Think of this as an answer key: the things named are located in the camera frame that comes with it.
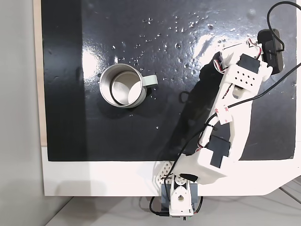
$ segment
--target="white plastic part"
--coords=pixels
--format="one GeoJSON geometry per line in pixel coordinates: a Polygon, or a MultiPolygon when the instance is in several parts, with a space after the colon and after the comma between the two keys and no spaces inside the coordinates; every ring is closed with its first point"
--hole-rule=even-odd
{"type": "MultiPolygon", "coordinates": [[[[158,185],[158,187],[161,187],[161,184],[164,183],[164,177],[168,174],[168,172],[170,171],[171,167],[172,167],[172,163],[170,161],[165,161],[163,166],[161,167],[160,171],[158,172],[155,180],[156,180],[156,184],[158,185]]],[[[171,179],[166,179],[166,183],[167,184],[171,184],[171,179]]]]}
{"type": "MultiPolygon", "coordinates": [[[[258,73],[238,66],[236,63],[242,54],[256,57],[258,49],[256,47],[249,47],[247,44],[240,44],[226,48],[221,52],[222,64],[228,68],[220,83],[220,89],[209,116],[215,113],[215,109],[218,106],[230,106],[256,96],[261,82],[268,79],[271,75],[272,67],[267,67],[267,63],[262,61],[260,62],[258,73]]],[[[235,165],[233,162],[238,161],[241,157],[249,136],[251,109],[252,101],[229,109],[229,113],[232,116],[229,139],[231,147],[228,157],[224,156],[222,158],[219,168],[210,164],[213,151],[207,148],[198,148],[191,156],[181,155],[173,173],[175,175],[181,173],[196,175],[198,176],[197,182],[203,185],[214,183],[217,179],[228,176],[234,170],[235,165]]],[[[217,122],[218,118],[214,117],[209,124],[214,126],[217,122]]],[[[199,140],[199,147],[205,147],[208,144],[212,129],[210,126],[205,128],[199,140]]]]}
{"type": "Polygon", "coordinates": [[[172,217],[193,216],[189,182],[186,179],[183,179],[183,184],[186,183],[187,189],[185,189],[183,186],[178,186],[176,189],[173,189],[174,183],[175,180],[172,180],[170,189],[169,215],[172,217]]]}

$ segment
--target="water droplet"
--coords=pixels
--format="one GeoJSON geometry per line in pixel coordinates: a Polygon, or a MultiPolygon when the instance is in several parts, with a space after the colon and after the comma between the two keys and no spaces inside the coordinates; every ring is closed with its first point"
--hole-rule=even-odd
{"type": "Polygon", "coordinates": [[[177,44],[175,44],[174,47],[177,48],[177,49],[180,49],[180,48],[181,48],[181,45],[180,45],[179,43],[177,43],[177,44]]]}
{"type": "Polygon", "coordinates": [[[247,15],[246,15],[249,19],[254,19],[255,16],[256,16],[256,10],[251,8],[249,9],[249,11],[247,12],[247,15]]]}

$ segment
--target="mug handle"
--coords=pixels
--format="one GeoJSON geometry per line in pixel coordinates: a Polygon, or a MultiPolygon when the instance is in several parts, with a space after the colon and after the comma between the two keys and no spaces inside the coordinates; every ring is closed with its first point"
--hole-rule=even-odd
{"type": "Polygon", "coordinates": [[[142,85],[145,88],[149,88],[149,87],[153,87],[153,86],[158,85],[157,76],[154,74],[154,75],[149,75],[149,76],[142,77],[142,85]]]}

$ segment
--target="gray floor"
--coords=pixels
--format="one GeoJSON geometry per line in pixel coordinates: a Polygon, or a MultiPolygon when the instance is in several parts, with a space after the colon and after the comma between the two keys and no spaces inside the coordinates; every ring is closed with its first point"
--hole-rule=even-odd
{"type": "MultiPolygon", "coordinates": [[[[301,224],[301,205],[279,189],[266,196],[206,197],[201,211],[186,222],[150,213],[149,200],[149,197],[74,197],[47,226],[301,224]]],[[[159,210],[159,207],[159,201],[155,200],[153,208],[159,210]]]]}

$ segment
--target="white wall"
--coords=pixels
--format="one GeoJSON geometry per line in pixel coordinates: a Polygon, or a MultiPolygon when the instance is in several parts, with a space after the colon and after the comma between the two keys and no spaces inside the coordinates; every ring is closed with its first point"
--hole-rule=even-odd
{"type": "Polygon", "coordinates": [[[0,5],[0,225],[43,226],[70,198],[43,195],[32,0],[0,5]]]}

